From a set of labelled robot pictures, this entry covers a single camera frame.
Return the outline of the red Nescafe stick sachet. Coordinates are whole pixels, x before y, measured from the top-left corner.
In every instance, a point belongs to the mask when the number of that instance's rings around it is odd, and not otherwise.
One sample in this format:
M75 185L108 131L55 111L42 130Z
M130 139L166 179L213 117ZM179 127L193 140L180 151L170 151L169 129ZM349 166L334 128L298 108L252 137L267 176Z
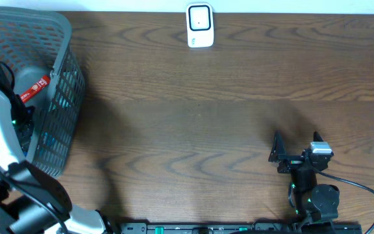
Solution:
M51 78L48 75L42 76L40 80L34 83L28 90L26 90L20 98L23 103L30 101L35 95L41 92L45 87L49 86Z

